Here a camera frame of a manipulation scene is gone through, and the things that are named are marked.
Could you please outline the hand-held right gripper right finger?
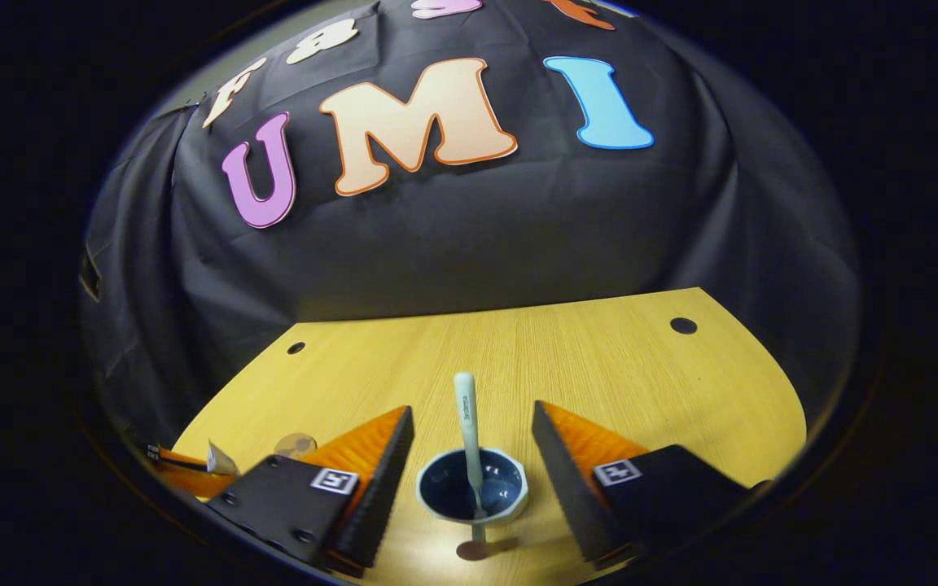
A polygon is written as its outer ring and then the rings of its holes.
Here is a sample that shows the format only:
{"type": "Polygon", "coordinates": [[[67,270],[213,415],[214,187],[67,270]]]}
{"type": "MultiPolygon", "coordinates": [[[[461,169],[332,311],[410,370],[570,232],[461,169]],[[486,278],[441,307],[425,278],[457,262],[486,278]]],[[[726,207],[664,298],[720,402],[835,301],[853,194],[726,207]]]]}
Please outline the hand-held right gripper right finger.
{"type": "Polygon", "coordinates": [[[751,496],[684,446],[650,450],[547,401],[533,404],[532,432],[578,549],[597,568],[668,552],[751,496]]]}

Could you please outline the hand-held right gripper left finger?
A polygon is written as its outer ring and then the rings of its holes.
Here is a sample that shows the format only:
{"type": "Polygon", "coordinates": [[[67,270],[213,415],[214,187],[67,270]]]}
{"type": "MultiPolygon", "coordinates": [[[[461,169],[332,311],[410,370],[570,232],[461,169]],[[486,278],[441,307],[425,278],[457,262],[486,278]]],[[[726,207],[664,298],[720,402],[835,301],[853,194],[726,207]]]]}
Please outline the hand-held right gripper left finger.
{"type": "Polygon", "coordinates": [[[270,455],[208,508],[295,560],[346,575],[375,566],[414,440],[399,405],[301,459],[270,455]]]}

